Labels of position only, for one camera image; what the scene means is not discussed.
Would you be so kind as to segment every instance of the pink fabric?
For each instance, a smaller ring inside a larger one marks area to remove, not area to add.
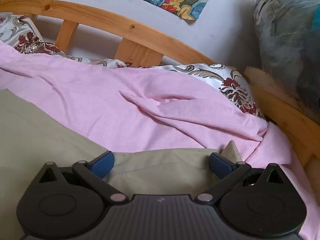
[[[316,237],[319,209],[286,136],[275,125],[242,113],[218,90],[194,77],[22,55],[0,42],[0,89],[4,88],[115,152],[221,149],[234,140],[242,158],[254,167],[285,165],[307,205],[300,235],[307,240]]]

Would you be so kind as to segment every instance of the khaki cloth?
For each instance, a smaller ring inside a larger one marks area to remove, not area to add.
[[[106,150],[32,103],[0,90],[0,239],[18,240],[23,236],[15,209],[45,162],[71,166],[78,160],[90,161]],[[105,180],[130,197],[134,193],[194,196],[218,181],[208,167],[208,156],[214,151],[115,153],[115,167]],[[233,162],[241,160],[232,141],[221,154]]]

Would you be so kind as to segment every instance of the wooden bed frame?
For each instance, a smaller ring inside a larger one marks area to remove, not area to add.
[[[214,62],[193,48],[153,28],[121,15],[98,8],[57,0],[1,0],[1,12],[25,14],[31,19],[37,15],[63,19],[55,45],[66,52],[79,24],[94,27],[123,37],[115,58],[131,62],[132,66],[157,66],[168,56],[184,65]],[[320,126],[294,107],[279,99],[255,82],[252,91],[265,115],[277,123],[288,136],[302,166],[316,156],[320,159]]]

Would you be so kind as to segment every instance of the wooden headboard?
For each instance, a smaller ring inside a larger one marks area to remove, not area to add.
[[[0,0],[1,12],[64,20],[55,45],[67,52],[79,24],[123,37],[115,58],[132,66],[158,66],[168,56],[183,65],[214,62],[182,42],[139,22],[102,9],[57,0]]]

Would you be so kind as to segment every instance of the plastic bag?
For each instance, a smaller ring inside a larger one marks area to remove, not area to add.
[[[257,0],[263,70],[320,123],[320,0]]]

